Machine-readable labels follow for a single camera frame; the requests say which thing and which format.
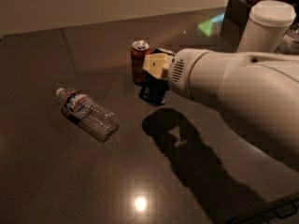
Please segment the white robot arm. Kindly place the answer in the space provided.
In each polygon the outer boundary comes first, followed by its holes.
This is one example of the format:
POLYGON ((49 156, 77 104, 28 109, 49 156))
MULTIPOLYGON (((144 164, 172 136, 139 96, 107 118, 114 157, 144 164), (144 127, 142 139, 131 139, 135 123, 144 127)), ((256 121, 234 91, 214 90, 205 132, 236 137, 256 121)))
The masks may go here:
POLYGON ((299 57, 182 49, 147 55, 143 68, 177 95, 218 111, 239 136, 299 169, 299 57))

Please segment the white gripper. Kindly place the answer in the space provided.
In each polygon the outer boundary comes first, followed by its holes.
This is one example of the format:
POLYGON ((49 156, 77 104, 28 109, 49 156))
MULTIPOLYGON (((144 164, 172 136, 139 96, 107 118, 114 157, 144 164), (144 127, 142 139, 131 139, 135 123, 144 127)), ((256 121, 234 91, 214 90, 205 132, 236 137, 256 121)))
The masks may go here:
POLYGON ((176 54, 169 49, 156 48, 145 56, 143 69, 157 79, 167 80, 172 92, 191 100, 191 72, 208 53, 207 49, 182 49, 176 54))

